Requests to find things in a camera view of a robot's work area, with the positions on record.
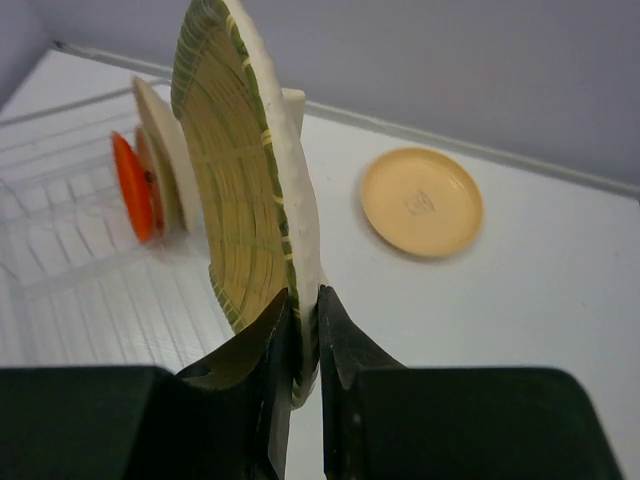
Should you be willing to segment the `orange round plate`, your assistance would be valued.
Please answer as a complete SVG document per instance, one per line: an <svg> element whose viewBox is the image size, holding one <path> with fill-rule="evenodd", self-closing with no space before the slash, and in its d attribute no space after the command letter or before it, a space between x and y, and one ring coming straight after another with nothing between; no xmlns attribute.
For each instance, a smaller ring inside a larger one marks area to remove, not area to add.
<svg viewBox="0 0 640 480"><path fill-rule="evenodd" d="M144 170L129 142L118 132L111 133L114 164L130 224L141 244L153 236L153 210Z"/></svg>

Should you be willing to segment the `green yellow bamboo tray plate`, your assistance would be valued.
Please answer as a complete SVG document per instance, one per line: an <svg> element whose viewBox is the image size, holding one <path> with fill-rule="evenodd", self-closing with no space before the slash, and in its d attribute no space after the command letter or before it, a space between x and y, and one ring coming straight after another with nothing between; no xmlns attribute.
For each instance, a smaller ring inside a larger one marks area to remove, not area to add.
<svg viewBox="0 0 640 480"><path fill-rule="evenodd" d="M292 303L292 404L319 361L324 272L315 192L293 115L257 27L238 1L194 1L175 52L171 106L195 173L213 291L240 332L274 297Z"/></svg>

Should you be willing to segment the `beige bird oval plate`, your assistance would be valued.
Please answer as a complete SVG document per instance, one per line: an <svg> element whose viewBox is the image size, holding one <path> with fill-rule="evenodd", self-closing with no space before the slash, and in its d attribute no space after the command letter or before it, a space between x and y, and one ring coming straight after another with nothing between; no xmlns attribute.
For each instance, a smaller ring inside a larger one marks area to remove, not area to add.
<svg viewBox="0 0 640 480"><path fill-rule="evenodd" d="M132 87L162 213L160 232L166 236L182 227L191 233L198 225L201 202L182 127L149 82L135 76Z"/></svg>

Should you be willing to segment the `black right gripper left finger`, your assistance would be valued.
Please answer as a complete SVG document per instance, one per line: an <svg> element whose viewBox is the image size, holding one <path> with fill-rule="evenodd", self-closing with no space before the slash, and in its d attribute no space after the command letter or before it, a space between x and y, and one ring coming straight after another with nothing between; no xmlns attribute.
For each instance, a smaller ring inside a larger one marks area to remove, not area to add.
<svg viewBox="0 0 640 480"><path fill-rule="evenodd" d="M292 357L293 308L283 289L241 333L179 371L196 394L186 421L196 476L285 477Z"/></svg>

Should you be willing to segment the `plain beige round plate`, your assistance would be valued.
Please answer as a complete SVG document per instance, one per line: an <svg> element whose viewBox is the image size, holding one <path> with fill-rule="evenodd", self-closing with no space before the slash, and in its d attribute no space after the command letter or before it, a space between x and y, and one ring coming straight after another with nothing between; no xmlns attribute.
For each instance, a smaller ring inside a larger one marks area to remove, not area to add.
<svg viewBox="0 0 640 480"><path fill-rule="evenodd" d="M473 177L426 148L395 149L374 160L363 174L360 201L375 232L414 256L454 255L476 240L484 223Z"/></svg>

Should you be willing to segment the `small beige patterned plate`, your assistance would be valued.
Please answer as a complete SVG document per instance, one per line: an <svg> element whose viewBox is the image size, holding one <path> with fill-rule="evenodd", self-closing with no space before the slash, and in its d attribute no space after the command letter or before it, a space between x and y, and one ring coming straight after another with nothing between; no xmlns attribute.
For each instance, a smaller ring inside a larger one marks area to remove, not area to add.
<svg viewBox="0 0 640 480"><path fill-rule="evenodd" d="M141 124L139 124L135 130L135 144L138 159L143 169L144 179L149 190L154 232L159 237L164 237L168 230L155 151L148 133Z"/></svg>

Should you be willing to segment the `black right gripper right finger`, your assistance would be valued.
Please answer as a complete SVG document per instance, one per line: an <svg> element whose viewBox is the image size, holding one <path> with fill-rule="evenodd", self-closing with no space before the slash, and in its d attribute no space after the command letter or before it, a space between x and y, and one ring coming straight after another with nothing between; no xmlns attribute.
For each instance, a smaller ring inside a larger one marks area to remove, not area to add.
<svg viewBox="0 0 640 480"><path fill-rule="evenodd" d="M413 479L413 372L356 325L329 286L320 288L318 326L325 476Z"/></svg>

